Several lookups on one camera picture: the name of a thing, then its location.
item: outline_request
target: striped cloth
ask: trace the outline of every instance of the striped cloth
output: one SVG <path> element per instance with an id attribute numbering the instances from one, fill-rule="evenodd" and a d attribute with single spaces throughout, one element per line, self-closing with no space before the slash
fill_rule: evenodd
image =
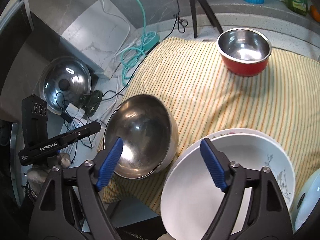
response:
<path id="1" fill-rule="evenodd" d="M 166 105 L 179 129 L 174 161 L 195 141 L 219 130 L 244 127 L 270 135 L 293 163 L 297 193 L 320 167 L 319 80 L 319 62 L 280 49 L 273 49 L 261 74 L 237 76 L 224 66 L 215 42 L 173 37 L 145 59 L 123 100 L 150 94 Z M 113 175 L 103 201 L 133 195 L 159 214 L 169 168 L 138 181 Z"/>

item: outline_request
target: blue gripper pad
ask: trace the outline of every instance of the blue gripper pad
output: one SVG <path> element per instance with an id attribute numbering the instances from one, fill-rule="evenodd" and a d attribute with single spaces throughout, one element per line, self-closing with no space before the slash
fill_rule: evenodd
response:
<path id="1" fill-rule="evenodd" d="M 109 180 L 115 170 L 115 167 L 120 159 L 123 150 L 123 140 L 118 138 L 113 148 L 105 158 L 100 167 L 98 181 L 96 183 L 97 189 L 100 191 L 104 186 L 109 184 Z"/>
<path id="2" fill-rule="evenodd" d="M 200 143 L 200 153 L 214 184 L 216 187 L 221 189 L 221 191 L 224 191 L 228 187 L 225 178 L 225 171 L 204 139 Z"/>

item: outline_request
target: tripod leg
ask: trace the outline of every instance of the tripod leg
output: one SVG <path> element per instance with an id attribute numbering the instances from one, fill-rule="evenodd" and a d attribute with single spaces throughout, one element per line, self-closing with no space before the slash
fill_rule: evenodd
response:
<path id="1" fill-rule="evenodd" d="M 216 18 L 216 16 L 214 15 L 214 12 L 212 11 L 210 5 L 208 4 L 207 0 L 198 0 L 201 7 L 203 8 L 205 14 L 207 15 L 211 25 L 213 27 L 217 27 L 219 33 L 223 33 L 222 27 L 218 21 L 218 19 Z"/>
<path id="2" fill-rule="evenodd" d="M 195 0 L 189 0 L 189 1 L 190 1 L 190 9 L 191 9 L 191 16 L 192 16 L 192 24 L 193 24 L 193 34 L 196 38 L 198 36 L 196 2 Z"/>

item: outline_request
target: metal bolt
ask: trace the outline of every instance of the metal bolt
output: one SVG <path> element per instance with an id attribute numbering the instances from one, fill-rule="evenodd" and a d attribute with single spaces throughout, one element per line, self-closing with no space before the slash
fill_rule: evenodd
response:
<path id="1" fill-rule="evenodd" d="M 271 172 L 271 170 L 270 170 L 269 167 L 263 167 L 262 170 L 263 170 L 263 172 L 265 172 L 265 173 Z"/>
<path id="2" fill-rule="evenodd" d="M 86 167 L 90 167 L 92 165 L 93 165 L 93 160 L 87 160 L 84 162 L 84 166 L 86 166 Z"/>
<path id="3" fill-rule="evenodd" d="M 230 165 L 231 165 L 231 167 L 234 167 L 234 168 L 237 168 L 240 166 L 240 164 L 237 162 L 231 162 Z"/>
<path id="4" fill-rule="evenodd" d="M 51 168 L 52 171 L 58 171 L 60 170 L 60 166 L 59 165 L 54 165 L 52 168 Z"/>

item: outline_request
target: white bowl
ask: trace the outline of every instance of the white bowl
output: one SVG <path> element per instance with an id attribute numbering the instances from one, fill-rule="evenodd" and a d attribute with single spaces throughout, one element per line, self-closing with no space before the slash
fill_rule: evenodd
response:
<path id="1" fill-rule="evenodd" d="M 263 166 L 270 167 L 290 208 L 295 174 L 281 147 L 254 134 L 229 134 L 211 141 L 230 161 L 237 161 L 245 168 L 260 170 Z M 251 189 L 246 188 L 232 233 L 242 229 L 250 194 Z M 200 148 L 195 148 L 175 166 L 165 182 L 160 207 L 165 229 L 176 240 L 200 240 L 215 217 L 223 196 L 224 193 L 212 181 Z"/>

